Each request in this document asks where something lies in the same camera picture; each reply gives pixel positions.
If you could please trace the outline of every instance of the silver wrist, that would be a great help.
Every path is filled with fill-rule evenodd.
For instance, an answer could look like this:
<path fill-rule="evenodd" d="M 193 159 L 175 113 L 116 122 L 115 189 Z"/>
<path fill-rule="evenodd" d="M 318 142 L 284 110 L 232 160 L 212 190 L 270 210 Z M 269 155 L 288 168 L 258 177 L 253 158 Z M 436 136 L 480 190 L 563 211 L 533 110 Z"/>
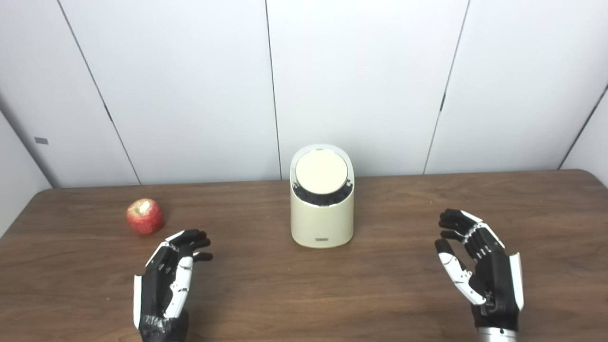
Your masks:
<path fill-rule="evenodd" d="M 513 330 L 481 327 L 477 328 L 479 342 L 517 342 L 517 332 Z"/>

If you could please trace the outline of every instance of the wood grain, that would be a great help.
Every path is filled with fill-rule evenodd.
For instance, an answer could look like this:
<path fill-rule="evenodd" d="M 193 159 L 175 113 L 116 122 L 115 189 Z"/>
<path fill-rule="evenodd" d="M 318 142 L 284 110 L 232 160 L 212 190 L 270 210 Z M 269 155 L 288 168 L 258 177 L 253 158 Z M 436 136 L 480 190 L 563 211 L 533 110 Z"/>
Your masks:
<path fill-rule="evenodd" d="M 45 190 L 0 240 L 0 340 L 139 341 L 133 274 L 164 237 L 202 228 L 215 259 L 196 265 L 189 342 L 475 341 L 433 247 L 446 208 L 522 253 L 520 341 L 608 337 L 608 190 L 590 174 L 357 182 L 355 236 L 330 250 L 291 239 L 286 181 Z M 152 236 L 125 220 L 141 197 L 167 217 Z"/>

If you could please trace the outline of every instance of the black and white robotic hand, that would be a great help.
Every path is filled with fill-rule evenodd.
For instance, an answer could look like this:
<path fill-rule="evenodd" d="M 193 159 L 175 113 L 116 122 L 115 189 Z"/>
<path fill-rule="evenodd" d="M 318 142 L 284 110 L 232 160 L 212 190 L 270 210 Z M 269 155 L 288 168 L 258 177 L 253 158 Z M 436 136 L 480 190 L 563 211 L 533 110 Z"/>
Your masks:
<path fill-rule="evenodd" d="M 213 259 L 196 252 L 211 241 L 197 229 L 181 231 L 163 241 L 133 284 L 133 323 L 143 342 L 184 342 L 188 332 L 188 298 L 192 266 Z"/>
<path fill-rule="evenodd" d="M 505 246 L 480 218 L 447 209 L 440 215 L 443 239 L 435 241 L 439 259 L 452 282 L 471 302 L 481 342 L 515 342 L 517 317 L 523 309 L 519 253 L 507 256 Z M 446 239 L 461 242 L 476 263 L 475 273 L 458 260 Z"/>

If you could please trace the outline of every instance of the white wall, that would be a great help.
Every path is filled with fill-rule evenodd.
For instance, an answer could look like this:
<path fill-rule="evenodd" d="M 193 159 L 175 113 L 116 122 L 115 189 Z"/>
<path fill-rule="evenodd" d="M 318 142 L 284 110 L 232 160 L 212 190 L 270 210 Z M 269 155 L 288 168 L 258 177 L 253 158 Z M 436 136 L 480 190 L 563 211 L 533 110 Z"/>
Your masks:
<path fill-rule="evenodd" d="M 62 0 L 142 184 L 279 179 L 264 0 Z"/>
<path fill-rule="evenodd" d="M 30 199 L 48 188 L 42 171 L 0 113 L 0 236 Z"/>
<path fill-rule="evenodd" d="M 0 2 L 0 110 L 60 187 L 278 179 L 320 142 L 358 176 L 555 169 L 608 83 L 603 0 L 60 3 L 103 99 L 57 1 Z"/>
<path fill-rule="evenodd" d="M 466 0 L 268 0 L 283 177 L 344 149 L 357 176 L 421 174 Z"/>
<path fill-rule="evenodd" d="M 608 83 L 608 1 L 472 0 L 427 173 L 557 169 Z"/>
<path fill-rule="evenodd" d="M 598 104 L 562 169 L 583 169 L 608 186 L 608 96 Z"/>
<path fill-rule="evenodd" d="M 54 185 L 138 184 L 56 1 L 0 1 L 0 110 Z"/>

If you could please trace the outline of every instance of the cylindrical container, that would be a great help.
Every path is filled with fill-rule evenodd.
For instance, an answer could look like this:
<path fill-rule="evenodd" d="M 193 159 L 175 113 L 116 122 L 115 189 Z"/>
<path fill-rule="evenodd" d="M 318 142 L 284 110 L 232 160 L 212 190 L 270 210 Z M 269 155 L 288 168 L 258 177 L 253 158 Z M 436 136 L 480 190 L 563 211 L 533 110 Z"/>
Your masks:
<path fill-rule="evenodd" d="M 291 159 L 291 235 L 302 246 L 330 248 L 353 237 L 354 173 L 333 145 L 310 145 Z"/>

